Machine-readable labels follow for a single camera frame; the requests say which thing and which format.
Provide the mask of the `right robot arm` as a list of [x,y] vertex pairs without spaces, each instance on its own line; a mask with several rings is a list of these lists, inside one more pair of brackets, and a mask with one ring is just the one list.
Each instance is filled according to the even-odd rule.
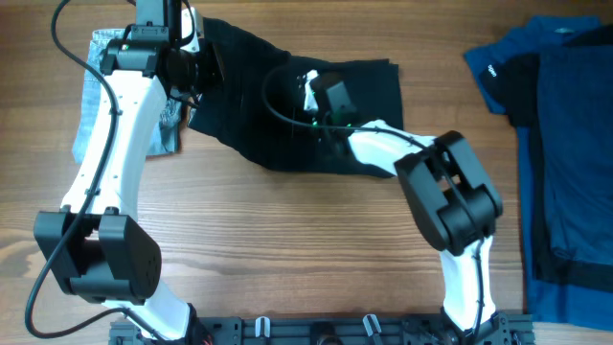
[[442,314],[455,342],[482,340],[496,311],[489,251],[503,206],[465,137],[419,136],[368,118],[335,74],[307,74],[304,109],[340,154],[397,178],[420,233],[440,253]]

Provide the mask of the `black shorts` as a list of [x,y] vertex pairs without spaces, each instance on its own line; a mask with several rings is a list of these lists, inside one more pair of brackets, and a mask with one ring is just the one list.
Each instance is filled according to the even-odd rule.
[[221,19],[205,18],[203,31],[200,43],[217,48],[224,79],[202,93],[189,128],[271,171],[389,177],[304,126],[298,79],[311,70],[338,73],[360,115],[402,128],[397,65],[388,59],[330,62],[293,56]]

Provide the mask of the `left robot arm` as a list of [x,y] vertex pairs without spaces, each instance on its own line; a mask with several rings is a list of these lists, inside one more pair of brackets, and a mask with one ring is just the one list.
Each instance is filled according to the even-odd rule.
[[171,98],[196,106],[208,70],[198,48],[201,16],[186,1],[140,1],[136,20],[108,42],[98,66],[98,115],[79,172],[34,238],[43,275],[103,314],[119,313],[153,344],[210,344],[195,308],[162,281],[159,245],[139,225],[139,185],[149,142]]

